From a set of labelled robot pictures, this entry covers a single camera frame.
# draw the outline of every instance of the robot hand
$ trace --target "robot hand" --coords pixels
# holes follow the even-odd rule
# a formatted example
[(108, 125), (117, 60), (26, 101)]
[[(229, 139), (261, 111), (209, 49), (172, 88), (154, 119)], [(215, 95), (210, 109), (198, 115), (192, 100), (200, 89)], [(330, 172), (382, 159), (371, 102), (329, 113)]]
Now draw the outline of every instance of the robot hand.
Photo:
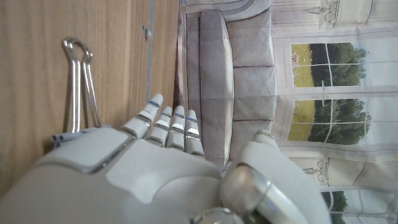
[(137, 116), (122, 127), (122, 130), (160, 147), (171, 147), (203, 157), (197, 116), (193, 110), (188, 111), (185, 119), (185, 111), (182, 106), (176, 107), (173, 114), (171, 107), (166, 106), (156, 123), (148, 131), (162, 102), (163, 96), (156, 94)]
[(120, 131), (93, 128), (46, 154), (1, 199), (0, 223), (330, 222), (315, 184), (268, 133), (221, 180), (195, 112), (165, 107), (155, 122), (162, 102), (155, 95)]

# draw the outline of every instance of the gray sofa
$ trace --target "gray sofa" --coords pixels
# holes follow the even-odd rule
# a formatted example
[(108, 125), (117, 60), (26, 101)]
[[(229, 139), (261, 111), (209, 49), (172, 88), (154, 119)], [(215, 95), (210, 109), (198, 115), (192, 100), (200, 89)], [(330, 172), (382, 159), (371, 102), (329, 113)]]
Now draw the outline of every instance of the gray sofa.
[(188, 18), (187, 86), (206, 159), (222, 171), (274, 119), (271, 10), (230, 22), (217, 10)]

